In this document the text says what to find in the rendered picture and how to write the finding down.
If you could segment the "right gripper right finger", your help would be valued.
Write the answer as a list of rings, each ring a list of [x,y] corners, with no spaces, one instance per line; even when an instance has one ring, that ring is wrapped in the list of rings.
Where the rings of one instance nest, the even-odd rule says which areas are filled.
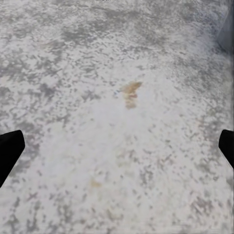
[[[234,131],[224,129],[218,146],[234,169]]]

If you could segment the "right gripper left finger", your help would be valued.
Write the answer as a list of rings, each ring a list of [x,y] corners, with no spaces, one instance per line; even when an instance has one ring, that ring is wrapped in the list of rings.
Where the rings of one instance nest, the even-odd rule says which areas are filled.
[[[25,149],[21,130],[0,135],[0,188]]]

